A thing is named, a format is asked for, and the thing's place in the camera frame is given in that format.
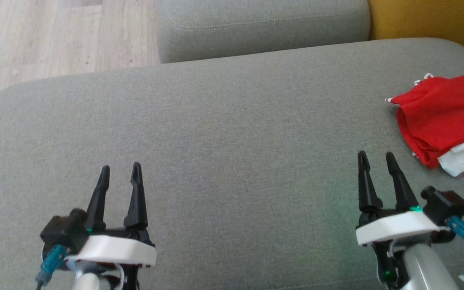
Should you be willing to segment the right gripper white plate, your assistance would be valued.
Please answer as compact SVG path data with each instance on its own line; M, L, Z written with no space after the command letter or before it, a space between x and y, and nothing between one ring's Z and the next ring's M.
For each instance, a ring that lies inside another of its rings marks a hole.
M431 233L438 231L425 213L392 152L385 154L392 177L396 211L356 228L357 244L371 247L376 257L379 282L388 290L432 290L439 285L439 257L430 246ZM383 208L370 175L365 151L358 153L358 200L361 213Z

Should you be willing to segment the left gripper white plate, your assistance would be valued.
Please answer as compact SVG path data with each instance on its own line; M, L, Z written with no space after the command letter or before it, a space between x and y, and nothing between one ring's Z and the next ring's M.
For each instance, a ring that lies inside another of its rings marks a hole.
M140 268L156 265L157 250L145 230L147 204L140 163L134 162L131 172L133 190L124 226L140 230L124 237L111 234L90 235L106 228L104 222L106 193L110 183L110 167L105 165L96 183L89 206L85 228L69 238L65 264L75 273L73 290L139 290Z

